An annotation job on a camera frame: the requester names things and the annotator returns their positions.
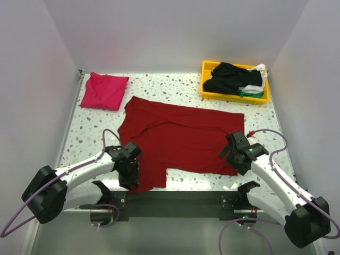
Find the dark red t shirt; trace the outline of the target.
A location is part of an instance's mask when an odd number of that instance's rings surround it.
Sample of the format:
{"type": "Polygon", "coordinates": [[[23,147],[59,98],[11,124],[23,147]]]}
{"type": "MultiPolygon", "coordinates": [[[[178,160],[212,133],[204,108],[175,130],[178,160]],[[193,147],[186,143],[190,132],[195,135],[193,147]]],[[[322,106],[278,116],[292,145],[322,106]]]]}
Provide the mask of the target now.
{"type": "Polygon", "coordinates": [[[142,151],[139,186],[131,194],[166,186],[166,170],[235,176],[218,154],[226,136],[244,132],[244,114],[148,101],[132,97],[118,132],[123,143],[133,141],[142,151]]]}

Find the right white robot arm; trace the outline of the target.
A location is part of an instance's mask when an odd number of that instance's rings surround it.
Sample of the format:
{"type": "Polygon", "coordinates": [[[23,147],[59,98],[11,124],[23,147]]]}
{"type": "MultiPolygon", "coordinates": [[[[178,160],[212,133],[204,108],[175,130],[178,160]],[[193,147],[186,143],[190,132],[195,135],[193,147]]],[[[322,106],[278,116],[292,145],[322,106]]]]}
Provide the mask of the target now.
{"type": "Polygon", "coordinates": [[[263,180],[270,191],[250,181],[237,189],[236,199],[230,202],[235,209],[257,207],[283,226],[289,240],[298,248],[330,233],[329,204],[323,197],[315,198],[294,182],[273,160],[273,154],[241,131],[226,136],[227,144],[219,158],[245,175],[251,171],[263,180]]]}

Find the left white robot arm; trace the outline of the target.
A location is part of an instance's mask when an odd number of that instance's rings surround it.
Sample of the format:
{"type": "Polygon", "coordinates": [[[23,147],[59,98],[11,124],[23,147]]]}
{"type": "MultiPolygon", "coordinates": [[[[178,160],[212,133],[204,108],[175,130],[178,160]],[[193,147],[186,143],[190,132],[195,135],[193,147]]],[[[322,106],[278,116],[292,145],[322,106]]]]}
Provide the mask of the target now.
{"type": "Polygon", "coordinates": [[[141,153],[134,142],[129,142],[124,146],[108,146],[93,157],[68,167],[42,167],[21,199],[41,224],[52,221],[64,210],[76,207],[99,209],[113,205],[114,211],[118,211],[121,209],[120,199],[97,178],[116,171],[120,187],[127,190],[137,188],[137,157],[141,153]]]}

